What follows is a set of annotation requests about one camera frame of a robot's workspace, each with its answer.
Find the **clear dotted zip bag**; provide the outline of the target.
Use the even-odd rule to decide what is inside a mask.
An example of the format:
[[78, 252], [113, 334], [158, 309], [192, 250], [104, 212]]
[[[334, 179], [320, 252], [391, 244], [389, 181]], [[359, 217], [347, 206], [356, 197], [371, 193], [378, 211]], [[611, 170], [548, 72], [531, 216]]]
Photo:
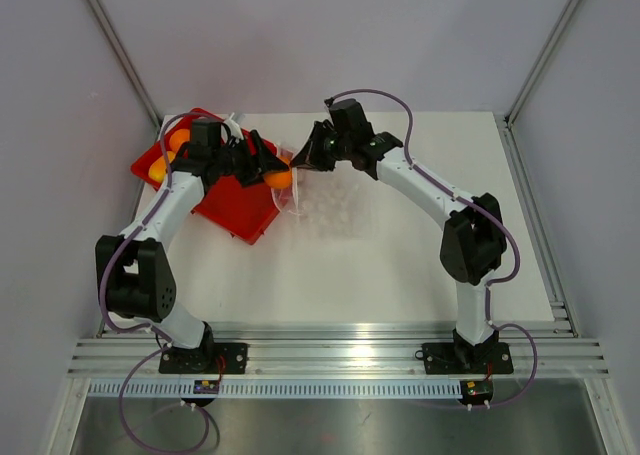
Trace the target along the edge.
[[273, 202], [300, 236], [318, 239], [363, 238], [372, 229], [371, 203], [349, 168], [329, 172], [292, 169], [293, 183], [271, 188]]

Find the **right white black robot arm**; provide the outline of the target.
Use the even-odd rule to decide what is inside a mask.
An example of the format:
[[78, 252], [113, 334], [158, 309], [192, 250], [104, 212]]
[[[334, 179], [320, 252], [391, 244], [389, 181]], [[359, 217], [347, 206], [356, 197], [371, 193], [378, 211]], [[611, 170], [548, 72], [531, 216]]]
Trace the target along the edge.
[[333, 102], [328, 113], [328, 119], [314, 123], [292, 167], [328, 172], [347, 161], [404, 195], [437, 224], [442, 231], [440, 263], [455, 281], [457, 295], [457, 320], [445, 362], [461, 372], [478, 370], [499, 341], [486, 312], [487, 285], [506, 250], [498, 201], [490, 194], [458, 194], [412, 162], [400, 139], [374, 130], [356, 100]]

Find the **orange round fruit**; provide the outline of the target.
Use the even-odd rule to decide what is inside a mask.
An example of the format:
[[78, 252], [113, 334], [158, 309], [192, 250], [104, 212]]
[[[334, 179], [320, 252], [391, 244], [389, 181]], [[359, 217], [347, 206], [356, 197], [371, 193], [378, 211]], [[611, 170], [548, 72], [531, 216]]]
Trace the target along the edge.
[[267, 172], [263, 176], [263, 180], [267, 186], [276, 190], [283, 190], [291, 186], [293, 183], [292, 169], [290, 168], [290, 160], [286, 157], [280, 157], [285, 163], [287, 169], [280, 172]]

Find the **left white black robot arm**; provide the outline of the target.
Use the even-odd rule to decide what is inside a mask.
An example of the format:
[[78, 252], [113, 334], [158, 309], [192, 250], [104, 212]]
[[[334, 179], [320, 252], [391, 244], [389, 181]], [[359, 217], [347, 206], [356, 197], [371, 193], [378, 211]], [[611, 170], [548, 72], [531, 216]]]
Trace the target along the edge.
[[190, 139], [175, 156], [161, 152], [166, 174], [150, 204], [119, 234], [104, 235], [96, 243], [98, 302], [111, 330], [124, 330], [111, 318], [118, 315], [164, 340], [158, 353], [161, 373], [222, 374], [235, 350], [217, 343], [211, 326], [179, 303], [167, 250], [221, 179], [233, 177], [251, 187], [286, 172], [289, 165], [257, 131], [244, 135], [232, 119], [190, 111], [173, 116], [160, 133], [185, 119], [191, 122]]

